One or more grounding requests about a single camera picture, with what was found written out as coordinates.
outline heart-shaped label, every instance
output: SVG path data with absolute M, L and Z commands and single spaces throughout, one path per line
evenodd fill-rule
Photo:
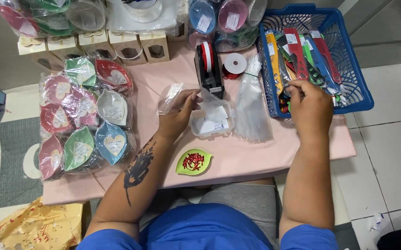
M 108 107 L 107 110 L 108 110 L 108 115 L 113 119 L 119 121 L 123 120 L 123 117 L 125 115 L 125 108 L 121 102 L 119 101 L 113 102 L 112 107 Z
M 118 135 L 115 138 L 105 137 L 103 144 L 114 156 L 117 156 L 125 145 L 125 137 Z
M 54 114 L 53 126 L 55 128 L 60 128 L 61 126 L 68 127 L 68 125 L 68 117 L 66 116 L 64 109 L 62 107 L 58 108 L 57 112 Z
M 86 143 L 76 141 L 74 142 L 73 156 L 77 164 L 85 162 L 86 158 L 92 153 L 92 147 Z
M 57 83 L 56 98 L 58 100 L 63 99 L 66 94 L 69 94 L 70 90 L 71 90 L 71 85 L 68 82 Z
M 82 98 L 79 105 L 79 117 L 86 116 L 87 113 L 94 114 L 97 111 L 96 104 L 87 98 Z
M 94 68 L 89 66 L 89 64 L 80 66 L 80 68 L 77 69 L 77 72 L 78 72 L 77 80 L 79 81 L 79 83 L 86 82 L 96 73 Z
M 115 85 L 122 85 L 126 83 L 126 78 L 122 72 L 118 70 L 111 71 L 111 76 L 107 78 L 108 81 Z
M 62 155 L 60 154 L 59 150 L 53 150 L 51 152 L 51 167 L 53 167 L 54 170 L 60 166 L 61 157 Z

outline table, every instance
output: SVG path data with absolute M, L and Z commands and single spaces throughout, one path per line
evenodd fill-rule
M 185 42 L 169 43 L 171 61 L 127 67 L 135 83 L 133 101 L 137 102 L 134 113 L 134 130 L 137 145 L 141 148 L 158 127 L 156 104 L 162 90 L 174 83 L 197 83 L 194 66 L 194 50 Z M 240 52 L 244 55 L 257 53 L 256 47 Z M 219 62 L 226 53 L 219 55 Z M 224 99 L 234 100 L 239 90 L 239 80 L 225 80 Z M 299 138 L 291 120 L 271 119 L 274 141 L 249 144 L 236 137 L 216 137 L 201 140 L 189 128 L 176 142 L 175 153 L 162 188 L 209 185 L 235 181 L 247 181 L 274 176 L 275 172 L 288 168 L 299 148 Z M 175 173 L 181 155 L 193 148 L 213 155 L 210 167 L 202 174 L 188 176 Z M 356 150 L 348 132 L 345 117 L 333 117 L 330 128 L 331 160 L 356 156 Z M 111 183 L 122 171 L 122 166 L 110 166 L 92 173 L 67 175 L 62 179 L 44 183 L 45 205 L 66 204 L 102 198 Z

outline green leaf-shaped dish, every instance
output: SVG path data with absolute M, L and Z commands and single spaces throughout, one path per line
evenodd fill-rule
M 74 131 L 64 144 L 64 170 L 73 171 L 85 163 L 94 151 L 94 138 L 87 126 Z
M 184 167 L 183 161 L 185 160 L 185 158 L 189 157 L 189 154 L 194 154 L 194 153 L 198 153 L 204 157 L 203 163 L 200 163 L 198 165 L 198 167 L 199 167 L 198 169 L 196 169 L 194 164 L 188 164 L 188 163 L 187 163 L 186 167 Z M 208 166 L 210 164 L 211 156 L 212 155 L 208 154 L 207 152 L 205 152 L 203 150 L 198 150 L 198 149 L 188 150 L 185 153 L 183 153 L 183 155 L 180 157 L 179 161 L 177 162 L 175 172 L 187 174 L 187 175 L 200 174 L 208 168 Z
M 65 71 L 78 85 L 92 87 L 96 84 L 96 69 L 86 57 L 66 60 Z

